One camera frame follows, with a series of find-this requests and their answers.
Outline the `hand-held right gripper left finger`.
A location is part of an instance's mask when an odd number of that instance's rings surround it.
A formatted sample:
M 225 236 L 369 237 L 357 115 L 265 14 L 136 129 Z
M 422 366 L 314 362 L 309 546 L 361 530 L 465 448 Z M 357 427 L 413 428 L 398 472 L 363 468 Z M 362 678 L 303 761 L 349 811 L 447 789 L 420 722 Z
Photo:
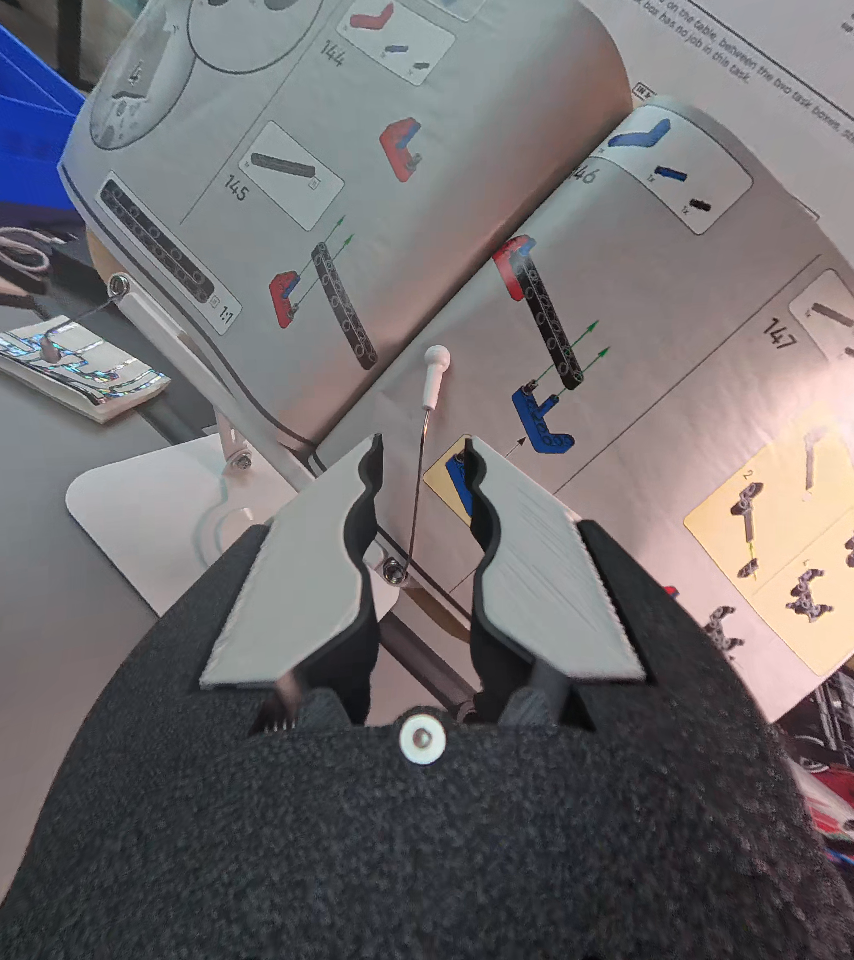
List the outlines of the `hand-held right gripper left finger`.
M 305 677 L 355 639 L 377 649 L 363 559 L 378 532 L 383 466 L 382 436 L 373 434 L 276 513 L 200 675 L 203 689 Z

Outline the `white book stand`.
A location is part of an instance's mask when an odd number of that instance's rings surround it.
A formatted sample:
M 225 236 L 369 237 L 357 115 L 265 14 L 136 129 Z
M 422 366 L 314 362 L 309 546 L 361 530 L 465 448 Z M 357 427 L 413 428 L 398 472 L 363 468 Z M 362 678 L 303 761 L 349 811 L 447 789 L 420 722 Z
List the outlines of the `white book stand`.
M 157 618 L 251 524 L 265 524 L 296 496 L 286 478 L 232 434 L 228 450 L 249 465 L 228 465 L 217 431 L 92 469 L 66 492 L 71 518 Z M 465 624 L 418 583 L 385 582 L 376 551 L 367 562 L 383 650 L 370 722 L 385 723 L 420 704 L 465 714 L 479 687 Z

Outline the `toy instruction book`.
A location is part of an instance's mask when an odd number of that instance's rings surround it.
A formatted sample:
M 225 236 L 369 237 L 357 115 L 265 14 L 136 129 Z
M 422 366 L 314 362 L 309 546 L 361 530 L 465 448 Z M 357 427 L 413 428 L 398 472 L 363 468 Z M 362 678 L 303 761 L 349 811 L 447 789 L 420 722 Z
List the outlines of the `toy instruction book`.
M 149 2 L 58 173 L 229 466 L 383 436 L 385 582 L 468 618 L 478 435 L 770 720 L 854 656 L 854 269 L 582 2 Z

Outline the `holographic sticker sheet stack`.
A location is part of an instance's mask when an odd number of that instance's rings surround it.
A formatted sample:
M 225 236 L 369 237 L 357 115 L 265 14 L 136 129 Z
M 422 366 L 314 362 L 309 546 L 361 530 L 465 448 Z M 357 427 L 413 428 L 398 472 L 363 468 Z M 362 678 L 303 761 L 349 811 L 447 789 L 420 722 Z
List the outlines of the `holographic sticker sheet stack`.
M 0 371 L 99 425 L 153 400 L 170 382 L 65 316 L 1 331 Z

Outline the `white printed instruction board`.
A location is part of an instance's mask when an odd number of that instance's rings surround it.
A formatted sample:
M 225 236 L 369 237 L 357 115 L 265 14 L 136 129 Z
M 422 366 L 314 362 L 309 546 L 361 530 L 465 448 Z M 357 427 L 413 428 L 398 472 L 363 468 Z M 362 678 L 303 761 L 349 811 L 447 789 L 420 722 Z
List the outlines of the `white printed instruction board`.
M 709 114 L 854 268 L 854 1 L 586 2 L 641 100 Z

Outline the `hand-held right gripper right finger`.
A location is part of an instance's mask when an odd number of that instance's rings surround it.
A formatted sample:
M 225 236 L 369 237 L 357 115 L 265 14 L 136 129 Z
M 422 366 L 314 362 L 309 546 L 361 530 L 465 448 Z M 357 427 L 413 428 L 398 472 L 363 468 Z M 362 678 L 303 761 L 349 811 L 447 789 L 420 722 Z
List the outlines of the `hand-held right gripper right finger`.
M 473 577 L 470 652 L 480 721 L 560 721 L 576 687 L 648 675 L 581 531 L 582 519 L 478 437 L 466 439 Z

